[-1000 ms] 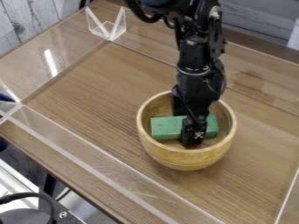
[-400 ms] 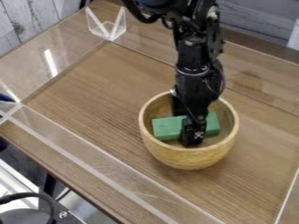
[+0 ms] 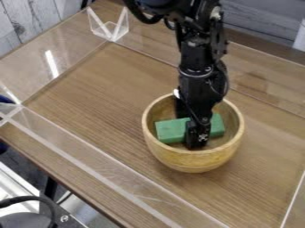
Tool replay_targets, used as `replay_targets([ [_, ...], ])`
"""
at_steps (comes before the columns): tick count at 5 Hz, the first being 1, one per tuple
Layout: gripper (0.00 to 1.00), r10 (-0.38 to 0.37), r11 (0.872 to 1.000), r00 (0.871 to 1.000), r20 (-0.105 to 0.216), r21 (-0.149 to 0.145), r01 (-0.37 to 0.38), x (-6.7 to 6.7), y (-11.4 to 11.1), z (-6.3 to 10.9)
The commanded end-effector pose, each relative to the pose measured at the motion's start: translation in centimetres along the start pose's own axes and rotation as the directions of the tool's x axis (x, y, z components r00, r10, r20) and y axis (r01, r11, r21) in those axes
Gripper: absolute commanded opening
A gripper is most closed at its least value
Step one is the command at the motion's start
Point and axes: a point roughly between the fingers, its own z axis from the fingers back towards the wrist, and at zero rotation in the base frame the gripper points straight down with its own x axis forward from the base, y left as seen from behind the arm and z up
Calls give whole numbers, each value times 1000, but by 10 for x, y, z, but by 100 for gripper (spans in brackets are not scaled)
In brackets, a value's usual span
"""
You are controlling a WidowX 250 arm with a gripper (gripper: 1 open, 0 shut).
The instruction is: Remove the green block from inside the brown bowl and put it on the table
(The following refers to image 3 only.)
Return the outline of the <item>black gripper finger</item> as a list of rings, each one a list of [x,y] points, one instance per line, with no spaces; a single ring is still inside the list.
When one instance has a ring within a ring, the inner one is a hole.
[[[194,119],[186,121],[184,145],[188,150],[202,148],[211,134],[211,121],[196,122]]]
[[[190,116],[187,104],[179,95],[175,96],[175,115],[176,118],[187,118]]]

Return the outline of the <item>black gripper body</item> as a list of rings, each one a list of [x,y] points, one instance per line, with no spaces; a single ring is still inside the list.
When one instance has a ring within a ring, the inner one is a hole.
[[[211,66],[196,73],[179,68],[178,94],[184,100],[190,116],[196,122],[210,120],[212,107],[228,91],[228,77],[224,66]]]

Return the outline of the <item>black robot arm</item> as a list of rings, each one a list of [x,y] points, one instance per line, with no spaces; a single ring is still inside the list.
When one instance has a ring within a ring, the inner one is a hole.
[[[144,24],[163,22],[179,48],[178,118],[186,118],[184,144],[204,146],[212,130],[212,108],[228,92],[223,11],[219,0],[123,0]]]

